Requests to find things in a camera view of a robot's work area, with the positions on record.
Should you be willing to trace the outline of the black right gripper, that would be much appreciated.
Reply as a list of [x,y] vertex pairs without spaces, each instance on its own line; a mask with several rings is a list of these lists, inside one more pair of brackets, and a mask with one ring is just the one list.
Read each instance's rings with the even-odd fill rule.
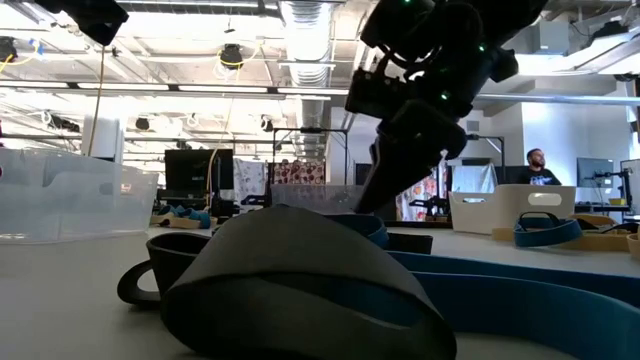
[[405,73],[391,77],[386,68],[396,58],[385,54],[375,69],[356,70],[346,98],[351,113],[394,115],[379,124],[370,147],[372,168],[354,208],[359,214],[378,210],[430,175],[445,155],[457,157],[467,138],[451,118],[469,114],[487,81],[519,73],[514,51],[484,44],[464,54],[440,48],[421,62],[405,61]]

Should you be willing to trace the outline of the white column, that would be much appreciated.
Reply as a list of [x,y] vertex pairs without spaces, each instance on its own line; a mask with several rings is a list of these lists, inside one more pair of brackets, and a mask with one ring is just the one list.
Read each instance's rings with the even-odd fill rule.
[[91,99],[84,113],[81,153],[121,163],[127,115],[116,98]]

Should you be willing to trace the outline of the black clothes rack frame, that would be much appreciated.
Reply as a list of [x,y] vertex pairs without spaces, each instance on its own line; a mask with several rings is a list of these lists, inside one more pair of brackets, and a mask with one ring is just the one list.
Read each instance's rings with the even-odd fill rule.
[[500,154],[500,166],[498,183],[501,184],[507,179],[506,169],[506,146],[505,139],[502,136],[485,136],[479,134],[467,134],[466,139],[468,141],[480,141],[485,140]]
[[[277,139],[277,133],[279,131],[286,131],[287,134],[280,140]],[[272,130],[272,140],[271,140],[271,163],[275,164],[275,157],[277,149],[276,147],[292,132],[299,132],[302,134],[321,134],[321,133],[341,133],[344,139],[343,149],[344,149],[344,185],[348,183],[348,167],[349,167],[349,135],[348,131],[345,129],[331,129],[331,128],[321,128],[321,127],[298,127],[298,128],[288,128],[288,127],[274,127]]]

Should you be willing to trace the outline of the colourful floral cloth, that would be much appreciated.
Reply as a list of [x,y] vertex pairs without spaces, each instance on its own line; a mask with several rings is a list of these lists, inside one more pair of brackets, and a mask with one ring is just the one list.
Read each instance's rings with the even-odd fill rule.
[[423,222],[427,218],[427,209],[411,206],[414,200],[429,200],[440,190],[440,181],[431,174],[410,186],[396,197],[396,219],[399,221]]

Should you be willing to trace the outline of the black monitor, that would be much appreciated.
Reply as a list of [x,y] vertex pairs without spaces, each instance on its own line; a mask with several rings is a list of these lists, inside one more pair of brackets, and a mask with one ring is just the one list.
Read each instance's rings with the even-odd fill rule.
[[231,149],[166,150],[166,191],[170,196],[204,198],[207,192],[234,200],[234,159]]

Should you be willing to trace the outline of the clear plastic basket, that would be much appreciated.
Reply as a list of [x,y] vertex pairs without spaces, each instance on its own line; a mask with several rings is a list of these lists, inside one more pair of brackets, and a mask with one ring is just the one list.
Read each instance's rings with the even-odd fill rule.
[[147,230],[158,175],[91,157],[0,148],[0,244]]

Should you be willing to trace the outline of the white patterned cloth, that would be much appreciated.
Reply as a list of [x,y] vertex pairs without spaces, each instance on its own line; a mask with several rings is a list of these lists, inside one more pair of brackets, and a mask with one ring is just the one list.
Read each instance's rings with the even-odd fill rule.
[[241,202],[249,195],[263,195],[267,184],[267,165],[234,158],[233,180],[237,201]]

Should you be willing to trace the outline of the silver ventilation duct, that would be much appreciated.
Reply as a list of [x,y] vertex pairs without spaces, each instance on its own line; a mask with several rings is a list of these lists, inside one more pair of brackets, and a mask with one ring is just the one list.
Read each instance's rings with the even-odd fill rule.
[[[331,20],[333,5],[323,2],[280,1],[285,23],[287,59],[294,87],[328,87],[330,69],[326,63],[331,50]],[[297,127],[329,128],[323,112],[325,100],[298,100],[296,109]],[[294,136],[296,153],[306,159],[321,158],[325,153],[327,134],[298,133]]]

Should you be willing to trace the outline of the thin blue rubber band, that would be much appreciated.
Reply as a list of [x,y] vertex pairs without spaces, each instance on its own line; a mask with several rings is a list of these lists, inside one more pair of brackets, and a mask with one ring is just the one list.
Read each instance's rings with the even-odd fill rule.
[[375,216],[332,219],[403,265],[456,332],[521,338],[578,360],[640,360],[640,278],[412,253]]

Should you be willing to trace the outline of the grey translucent basket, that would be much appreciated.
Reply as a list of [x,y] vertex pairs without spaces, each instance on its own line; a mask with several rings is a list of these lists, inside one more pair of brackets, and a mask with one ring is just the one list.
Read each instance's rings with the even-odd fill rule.
[[273,204],[305,208],[321,214],[352,213],[364,187],[358,185],[271,186]]

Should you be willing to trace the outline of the plain white cloth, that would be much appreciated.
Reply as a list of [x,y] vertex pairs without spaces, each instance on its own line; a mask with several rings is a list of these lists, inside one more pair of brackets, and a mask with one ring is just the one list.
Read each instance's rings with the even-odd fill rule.
[[453,192],[493,193],[498,185],[493,164],[482,166],[454,166],[452,170]]

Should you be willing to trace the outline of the red dotted cloth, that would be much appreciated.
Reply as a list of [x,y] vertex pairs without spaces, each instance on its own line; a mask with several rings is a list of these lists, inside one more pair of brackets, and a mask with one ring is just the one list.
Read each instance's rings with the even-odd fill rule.
[[322,161],[282,161],[274,165],[274,184],[324,185],[325,182],[325,163]]

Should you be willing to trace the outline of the long ceiling light strip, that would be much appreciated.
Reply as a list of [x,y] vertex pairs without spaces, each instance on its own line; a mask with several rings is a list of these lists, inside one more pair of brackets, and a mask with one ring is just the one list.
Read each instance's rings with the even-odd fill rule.
[[346,96],[348,89],[314,87],[261,87],[234,85],[181,85],[144,83],[77,83],[55,81],[0,80],[0,89],[40,91],[64,94],[103,94],[127,96],[182,96],[187,94],[215,95],[292,95],[333,97]]

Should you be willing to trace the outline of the small desk monitor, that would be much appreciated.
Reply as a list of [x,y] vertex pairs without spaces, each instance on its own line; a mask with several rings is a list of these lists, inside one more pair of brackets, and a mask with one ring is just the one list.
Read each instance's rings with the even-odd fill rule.
[[577,186],[580,188],[612,188],[614,163],[609,159],[578,158]]

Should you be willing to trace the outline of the person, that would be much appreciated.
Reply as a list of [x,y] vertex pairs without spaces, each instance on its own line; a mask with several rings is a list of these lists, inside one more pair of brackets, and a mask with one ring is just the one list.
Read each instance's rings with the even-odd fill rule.
[[546,168],[544,153],[539,148],[531,149],[527,155],[528,167],[521,172],[516,180],[517,184],[560,186],[561,182],[554,173]]

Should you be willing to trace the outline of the white plastic basket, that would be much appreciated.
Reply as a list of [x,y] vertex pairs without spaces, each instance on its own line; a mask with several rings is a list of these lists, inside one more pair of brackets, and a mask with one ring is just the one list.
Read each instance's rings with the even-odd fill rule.
[[492,193],[449,193],[453,229],[483,235],[512,228],[524,212],[567,218],[574,213],[575,200],[575,187],[557,185],[506,184]]

